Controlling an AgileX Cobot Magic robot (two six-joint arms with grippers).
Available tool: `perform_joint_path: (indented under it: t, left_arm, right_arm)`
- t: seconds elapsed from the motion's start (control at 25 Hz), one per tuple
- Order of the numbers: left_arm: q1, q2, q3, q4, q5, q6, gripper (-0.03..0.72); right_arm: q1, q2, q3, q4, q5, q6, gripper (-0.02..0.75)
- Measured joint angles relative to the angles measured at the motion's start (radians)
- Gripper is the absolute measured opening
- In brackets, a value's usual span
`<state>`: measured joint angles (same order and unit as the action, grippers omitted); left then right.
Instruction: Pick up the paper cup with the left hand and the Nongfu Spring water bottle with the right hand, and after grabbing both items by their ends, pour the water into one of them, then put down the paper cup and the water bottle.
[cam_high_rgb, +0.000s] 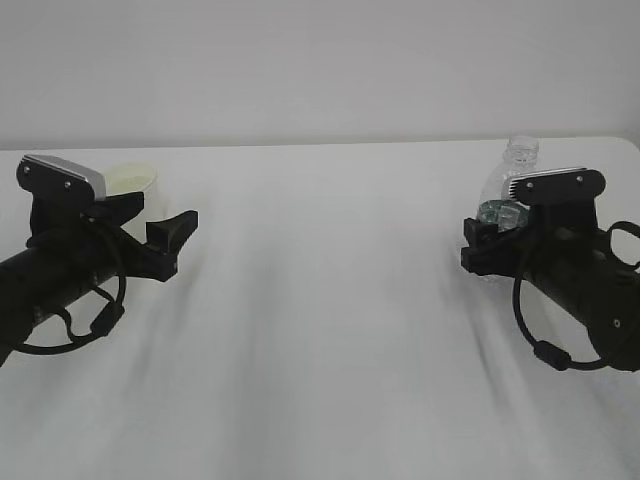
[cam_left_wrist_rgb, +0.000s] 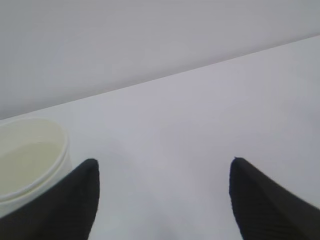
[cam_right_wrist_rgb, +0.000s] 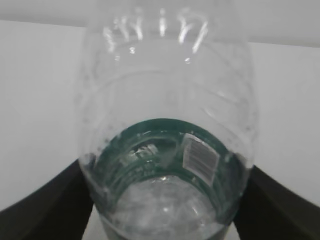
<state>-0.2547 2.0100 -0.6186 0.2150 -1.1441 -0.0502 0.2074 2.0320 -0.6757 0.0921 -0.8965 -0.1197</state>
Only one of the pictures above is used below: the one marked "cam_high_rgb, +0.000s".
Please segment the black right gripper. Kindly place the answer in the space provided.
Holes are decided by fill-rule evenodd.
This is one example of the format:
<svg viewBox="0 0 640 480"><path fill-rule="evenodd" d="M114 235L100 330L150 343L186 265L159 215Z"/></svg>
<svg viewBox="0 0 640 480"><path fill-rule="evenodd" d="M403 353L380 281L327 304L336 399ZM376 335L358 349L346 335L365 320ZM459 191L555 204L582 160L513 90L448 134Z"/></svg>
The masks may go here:
<svg viewBox="0 0 640 480"><path fill-rule="evenodd" d="M603 238L593 202L531 208L529 223L504 240L495 223L463 222L462 267L478 276L513 277L519 267L535 285L606 285L608 261L596 252Z"/></svg>

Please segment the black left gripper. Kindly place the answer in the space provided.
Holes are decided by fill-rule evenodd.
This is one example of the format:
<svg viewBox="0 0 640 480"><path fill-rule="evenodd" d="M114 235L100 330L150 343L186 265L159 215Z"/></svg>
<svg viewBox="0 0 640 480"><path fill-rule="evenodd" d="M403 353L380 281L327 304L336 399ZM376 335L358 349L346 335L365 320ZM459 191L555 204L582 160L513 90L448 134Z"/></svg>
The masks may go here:
<svg viewBox="0 0 640 480"><path fill-rule="evenodd" d="M108 196L91 204L34 199L29 247L63 261L74 274L100 283L116 276L166 282L178 271L178 255L199 226L195 210L146 223L146 240L123 225L144 209L142 192Z"/></svg>

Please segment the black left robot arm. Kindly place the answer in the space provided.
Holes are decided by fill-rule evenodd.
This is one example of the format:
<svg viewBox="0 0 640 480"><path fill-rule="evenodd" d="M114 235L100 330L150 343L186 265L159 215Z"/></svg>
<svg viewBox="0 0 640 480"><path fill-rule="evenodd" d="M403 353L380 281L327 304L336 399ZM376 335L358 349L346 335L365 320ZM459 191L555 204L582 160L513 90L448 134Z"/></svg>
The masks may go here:
<svg viewBox="0 0 640 480"><path fill-rule="evenodd" d="M166 282L196 231L199 215L187 210L149 222L140 242L123 226L144 206L140 193L67 207L36 199L31 236L22 252L1 263L1 358L19 352L53 356L106 337L125 313L130 278ZM69 306L95 293L105 304L86 334L76 334Z"/></svg>

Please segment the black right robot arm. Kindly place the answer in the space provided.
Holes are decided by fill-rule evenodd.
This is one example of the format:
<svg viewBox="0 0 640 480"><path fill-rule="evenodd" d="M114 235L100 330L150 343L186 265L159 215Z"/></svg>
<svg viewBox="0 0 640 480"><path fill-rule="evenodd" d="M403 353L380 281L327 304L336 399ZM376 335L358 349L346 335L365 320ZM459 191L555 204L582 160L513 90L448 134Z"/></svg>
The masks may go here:
<svg viewBox="0 0 640 480"><path fill-rule="evenodd" d="M516 324L537 359L558 371L638 371L639 268L614 256L612 232L599 228L594 203L534 206L527 225L504 232L467 218L463 234L467 272L512 279ZM586 329L596 359L576 361L532 334L521 306L525 282Z"/></svg>

